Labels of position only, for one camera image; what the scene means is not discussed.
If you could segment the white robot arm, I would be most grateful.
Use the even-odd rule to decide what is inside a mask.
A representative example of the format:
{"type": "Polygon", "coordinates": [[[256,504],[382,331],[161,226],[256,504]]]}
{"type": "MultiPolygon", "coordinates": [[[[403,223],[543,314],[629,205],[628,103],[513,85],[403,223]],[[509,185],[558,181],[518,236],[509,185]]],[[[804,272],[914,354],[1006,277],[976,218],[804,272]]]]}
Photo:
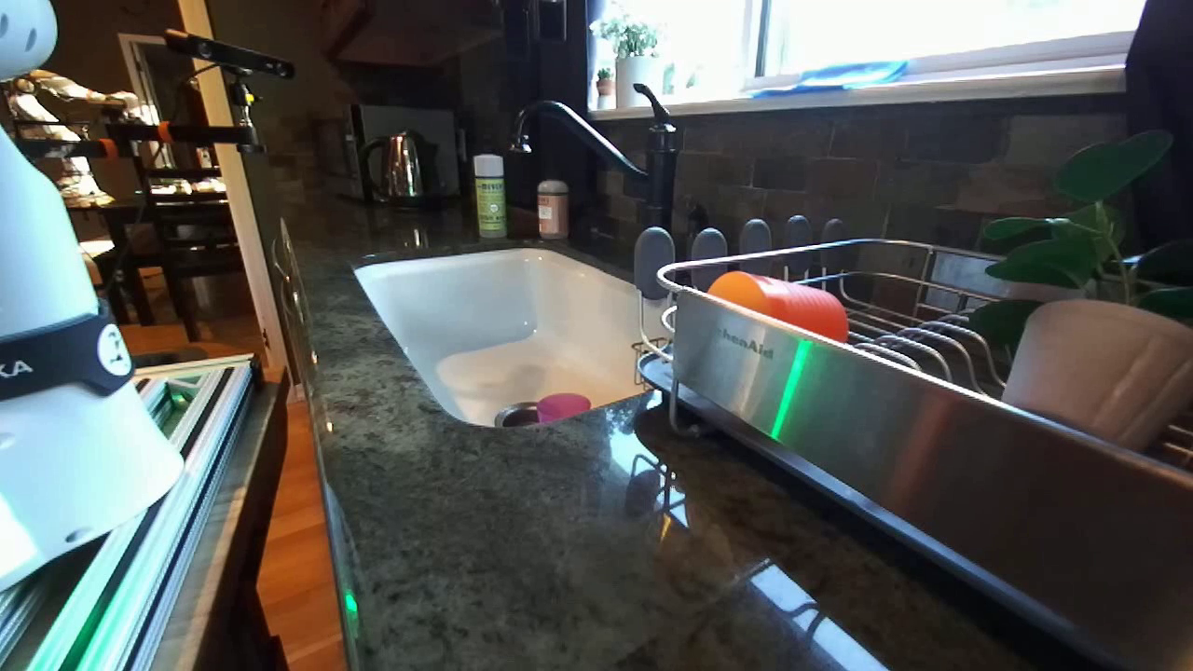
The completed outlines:
{"type": "Polygon", "coordinates": [[[129,372],[59,190],[0,135],[0,589],[177,486],[182,459],[129,372]]]}

